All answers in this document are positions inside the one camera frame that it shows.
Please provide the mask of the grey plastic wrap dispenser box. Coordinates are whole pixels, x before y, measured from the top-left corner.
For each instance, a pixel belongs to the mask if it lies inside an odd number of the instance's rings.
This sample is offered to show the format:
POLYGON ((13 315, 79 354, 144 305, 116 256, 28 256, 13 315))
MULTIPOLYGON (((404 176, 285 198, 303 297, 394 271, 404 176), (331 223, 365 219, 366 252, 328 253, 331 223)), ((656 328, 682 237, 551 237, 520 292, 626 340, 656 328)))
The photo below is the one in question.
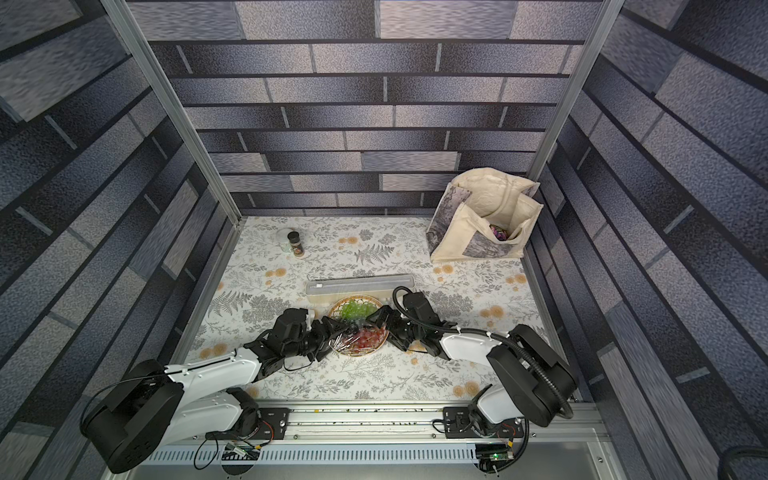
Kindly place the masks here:
POLYGON ((387 303, 391 300, 393 290, 398 286, 413 290, 414 277, 409 274, 395 274, 309 280, 305 292, 311 302, 318 304, 335 304, 353 296, 369 296, 387 303))

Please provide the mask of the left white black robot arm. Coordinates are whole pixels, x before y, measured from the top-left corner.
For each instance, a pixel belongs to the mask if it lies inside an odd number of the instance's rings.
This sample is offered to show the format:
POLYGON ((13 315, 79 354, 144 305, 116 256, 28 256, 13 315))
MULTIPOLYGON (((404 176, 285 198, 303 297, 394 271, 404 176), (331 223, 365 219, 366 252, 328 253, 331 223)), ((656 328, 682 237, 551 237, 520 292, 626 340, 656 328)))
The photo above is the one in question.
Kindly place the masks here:
POLYGON ((115 474, 161 446, 196 435, 246 439, 266 423, 245 386, 281 370, 289 358, 322 360, 350 328, 289 308, 255 340, 213 359, 167 366, 143 361, 84 416, 81 433, 115 474))

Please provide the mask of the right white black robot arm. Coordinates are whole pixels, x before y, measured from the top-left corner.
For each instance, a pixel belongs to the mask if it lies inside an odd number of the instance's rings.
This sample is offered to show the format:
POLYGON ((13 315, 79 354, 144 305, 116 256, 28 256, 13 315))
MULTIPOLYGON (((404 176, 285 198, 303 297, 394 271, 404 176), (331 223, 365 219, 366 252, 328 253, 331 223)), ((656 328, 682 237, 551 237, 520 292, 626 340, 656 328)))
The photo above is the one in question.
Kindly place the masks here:
POLYGON ((498 382, 483 388, 471 402, 474 429, 484 435, 513 418, 547 427, 556 417, 570 419, 569 398, 577 388, 567 361, 525 324, 506 334, 461 327, 443 321, 424 293, 398 286, 392 304, 365 322, 388 331, 388 340, 405 351, 415 341, 444 360, 469 361, 491 368, 498 382))

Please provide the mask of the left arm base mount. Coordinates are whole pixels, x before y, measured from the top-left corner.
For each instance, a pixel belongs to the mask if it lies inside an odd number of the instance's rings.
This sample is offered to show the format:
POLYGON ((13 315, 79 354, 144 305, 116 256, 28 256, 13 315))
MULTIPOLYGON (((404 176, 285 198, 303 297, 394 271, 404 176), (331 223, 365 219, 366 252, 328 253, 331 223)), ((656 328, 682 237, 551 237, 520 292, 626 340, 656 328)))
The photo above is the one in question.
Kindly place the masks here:
POLYGON ((228 430, 211 430, 205 438, 248 442, 283 440, 290 412, 289 408, 246 410, 228 430))

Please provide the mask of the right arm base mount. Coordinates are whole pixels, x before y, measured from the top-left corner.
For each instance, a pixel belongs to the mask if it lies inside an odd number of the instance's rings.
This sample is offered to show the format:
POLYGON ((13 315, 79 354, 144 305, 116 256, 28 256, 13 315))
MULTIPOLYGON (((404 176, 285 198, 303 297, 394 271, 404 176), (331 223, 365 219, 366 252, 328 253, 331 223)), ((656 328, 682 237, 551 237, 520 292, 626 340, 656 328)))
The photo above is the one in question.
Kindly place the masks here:
POLYGON ((494 424, 474 407, 445 407, 442 411, 444 435, 449 439, 517 440, 526 437, 521 418, 510 418, 494 424))

